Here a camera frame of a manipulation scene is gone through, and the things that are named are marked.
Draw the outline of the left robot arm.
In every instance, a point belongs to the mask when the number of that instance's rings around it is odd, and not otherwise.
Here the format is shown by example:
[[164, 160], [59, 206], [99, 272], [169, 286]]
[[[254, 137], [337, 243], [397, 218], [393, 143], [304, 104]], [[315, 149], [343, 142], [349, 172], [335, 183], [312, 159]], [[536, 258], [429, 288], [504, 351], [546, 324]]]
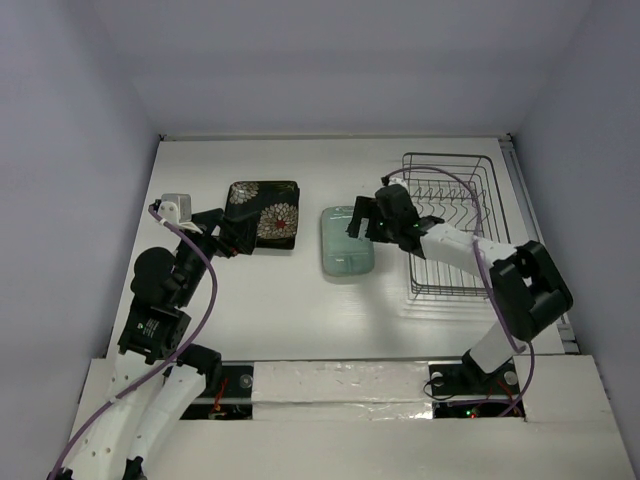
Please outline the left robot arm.
[[135, 260], [133, 299], [104, 403], [72, 435], [51, 479], [146, 478], [186, 409], [223, 385], [220, 354], [194, 342], [213, 308], [195, 328], [184, 309], [202, 277], [216, 275], [214, 257], [252, 254], [258, 216], [192, 213], [181, 194], [163, 196], [148, 212], [180, 243], [175, 251], [147, 249]]

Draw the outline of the pale green plate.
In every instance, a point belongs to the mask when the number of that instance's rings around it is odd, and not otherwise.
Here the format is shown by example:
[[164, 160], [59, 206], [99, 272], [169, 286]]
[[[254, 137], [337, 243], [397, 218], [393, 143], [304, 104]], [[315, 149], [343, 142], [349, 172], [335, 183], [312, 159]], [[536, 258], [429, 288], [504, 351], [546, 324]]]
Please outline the pale green plate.
[[334, 206], [321, 213], [321, 259], [324, 272], [333, 277], [364, 275], [375, 266], [373, 243], [347, 234], [354, 207]]

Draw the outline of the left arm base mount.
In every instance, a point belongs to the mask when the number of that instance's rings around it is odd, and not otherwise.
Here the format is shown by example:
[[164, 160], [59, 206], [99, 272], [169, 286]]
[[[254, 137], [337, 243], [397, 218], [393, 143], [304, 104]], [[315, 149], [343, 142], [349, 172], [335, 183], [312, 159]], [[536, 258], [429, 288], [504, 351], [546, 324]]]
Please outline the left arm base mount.
[[226, 362], [219, 352], [196, 344], [177, 357], [179, 366], [194, 367], [205, 378], [202, 398], [249, 399], [254, 382], [254, 364]]

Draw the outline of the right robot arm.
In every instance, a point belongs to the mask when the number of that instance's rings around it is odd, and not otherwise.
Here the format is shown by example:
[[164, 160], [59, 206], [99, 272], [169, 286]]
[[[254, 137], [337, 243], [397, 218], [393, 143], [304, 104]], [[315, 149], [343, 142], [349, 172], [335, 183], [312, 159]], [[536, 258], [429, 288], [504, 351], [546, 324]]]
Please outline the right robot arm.
[[515, 246], [462, 231], [436, 216], [421, 217], [400, 184], [380, 188], [373, 197], [358, 196], [346, 233], [397, 245], [423, 260], [450, 265], [478, 277], [497, 316], [496, 323], [461, 358], [460, 379], [482, 392], [497, 370], [567, 313], [573, 296], [546, 247], [537, 241]]

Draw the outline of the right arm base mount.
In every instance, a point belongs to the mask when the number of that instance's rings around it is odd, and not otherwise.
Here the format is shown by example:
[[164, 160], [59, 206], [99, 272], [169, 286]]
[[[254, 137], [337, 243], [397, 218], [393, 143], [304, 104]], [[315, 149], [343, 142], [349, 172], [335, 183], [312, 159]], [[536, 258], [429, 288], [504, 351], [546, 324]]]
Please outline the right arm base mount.
[[492, 373], [483, 372], [465, 353], [461, 359], [437, 360], [428, 363], [426, 392], [436, 400], [458, 396], [487, 397], [501, 391], [499, 382], [505, 383], [507, 374], [518, 376], [512, 361], [503, 363]]

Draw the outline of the black floral square plate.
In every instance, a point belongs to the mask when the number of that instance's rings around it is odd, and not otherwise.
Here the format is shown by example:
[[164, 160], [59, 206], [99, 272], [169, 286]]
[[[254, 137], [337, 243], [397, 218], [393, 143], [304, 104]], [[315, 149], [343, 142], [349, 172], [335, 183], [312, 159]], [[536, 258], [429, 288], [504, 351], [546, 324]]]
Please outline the black floral square plate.
[[225, 211], [230, 218], [251, 216], [256, 223], [256, 247], [293, 250], [299, 221], [300, 188], [293, 180], [232, 183]]

